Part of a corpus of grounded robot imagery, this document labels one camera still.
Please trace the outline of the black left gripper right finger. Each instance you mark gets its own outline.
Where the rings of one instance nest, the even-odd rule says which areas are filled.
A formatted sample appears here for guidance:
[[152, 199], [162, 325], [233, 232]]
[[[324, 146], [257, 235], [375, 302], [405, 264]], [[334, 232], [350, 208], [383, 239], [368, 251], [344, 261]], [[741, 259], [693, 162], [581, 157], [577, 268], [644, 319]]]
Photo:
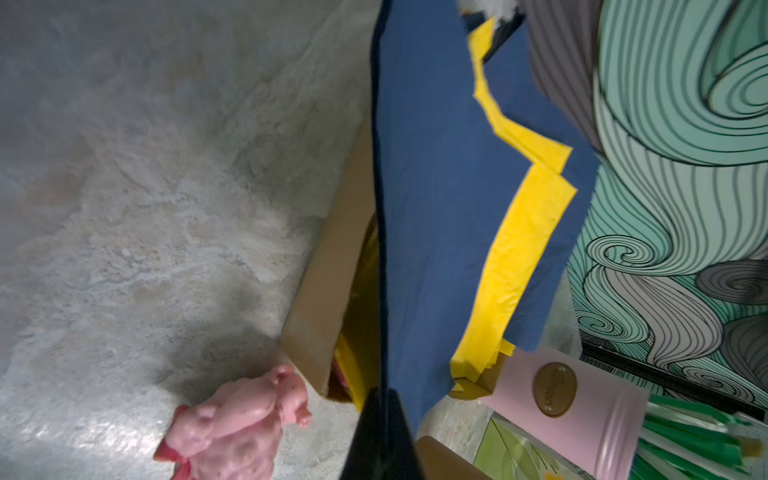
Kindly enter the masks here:
[[425, 478], [402, 404], [392, 389], [387, 390], [383, 398], [383, 478]]

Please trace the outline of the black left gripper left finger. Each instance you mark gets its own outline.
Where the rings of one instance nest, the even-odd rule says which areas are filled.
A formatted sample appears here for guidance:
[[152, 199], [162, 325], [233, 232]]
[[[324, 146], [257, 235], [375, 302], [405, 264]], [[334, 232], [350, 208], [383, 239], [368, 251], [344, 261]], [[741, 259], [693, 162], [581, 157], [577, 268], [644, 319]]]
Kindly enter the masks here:
[[364, 403], [341, 480], [378, 480], [384, 476], [384, 433], [378, 388], [372, 389]]

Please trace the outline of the white paper takeout bag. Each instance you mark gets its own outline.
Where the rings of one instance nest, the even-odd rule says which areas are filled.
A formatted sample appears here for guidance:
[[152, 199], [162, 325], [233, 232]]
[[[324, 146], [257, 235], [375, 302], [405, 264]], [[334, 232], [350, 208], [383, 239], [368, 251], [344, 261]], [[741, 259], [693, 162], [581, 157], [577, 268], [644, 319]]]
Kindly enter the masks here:
[[583, 479], [581, 470], [508, 420], [489, 420], [473, 466], [491, 479]]

